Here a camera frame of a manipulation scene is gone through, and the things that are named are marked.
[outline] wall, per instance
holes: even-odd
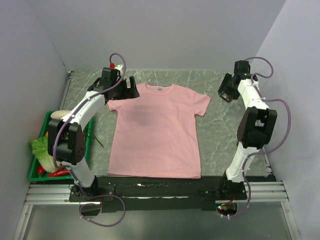
[[[68,70],[229,71],[255,56],[285,0],[29,0]]]
[[[281,97],[291,108],[292,127],[284,145],[269,155],[278,180],[283,180],[302,239],[319,239],[320,226],[320,2],[287,0],[264,40],[257,56],[274,65],[274,76],[261,79],[261,91],[268,99]],[[268,74],[260,60],[254,71]],[[286,110],[278,111],[271,148],[283,137]]]
[[[0,3],[0,233],[12,239],[29,186],[31,147],[59,107],[68,73],[26,0]]]

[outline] pink t-shirt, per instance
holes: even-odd
[[[108,102],[117,111],[108,173],[158,178],[200,178],[195,115],[210,97],[189,88],[137,85],[140,97]]]

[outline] red chili pepper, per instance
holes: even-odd
[[[67,175],[67,174],[69,174],[69,171],[67,169],[64,169],[64,170],[61,170],[61,171],[56,171],[56,172],[50,173],[49,177],[50,178],[52,178],[52,177],[61,177],[61,176]]]
[[[39,175],[42,175],[42,174],[44,174],[46,172],[46,170],[40,165],[39,167],[38,167],[38,174]]]

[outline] green marble table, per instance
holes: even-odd
[[[134,76],[137,84],[155,86],[181,85],[201,94],[208,94],[211,102],[204,117],[196,116],[196,129],[201,158],[202,176],[221,176],[228,168],[237,150],[237,128],[245,112],[242,99],[227,103],[217,94],[225,72],[197,70],[128,70],[126,77]],[[76,70],[71,73],[62,109],[72,110],[85,96],[87,88],[101,77],[101,70]],[[116,129],[117,113],[108,106],[94,116],[93,132],[104,145],[94,139],[89,149],[88,165],[97,176],[108,175],[109,157]],[[266,176],[263,156],[256,156],[247,173]]]

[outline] green plastic crate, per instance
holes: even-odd
[[[40,137],[43,137],[46,135],[46,132],[48,131],[48,124],[51,120],[50,115],[54,111],[49,111],[45,115],[45,119],[43,122],[43,126],[41,129]],[[84,158],[86,161],[88,161],[88,154],[89,154],[89,146],[90,146],[90,135],[91,135],[91,130],[92,130],[92,124],[93,124],[93,118],[88,123],[88,133],[87,137],[85,139],[85,153],[84,153]],[[33,162],[31,165],[30,173],[29,173],[29,179],[31,182],[39,182],[39,181],[48,181],[48,180],[66,180],[66,179],[72,179],[72,176],[70,174],[64,175],[64,176],[56,176],[56,177],[49,177],[48,172],[43,174],[42,176],[38,175],[38,167],[40,163],[36,157],[33,158]]]

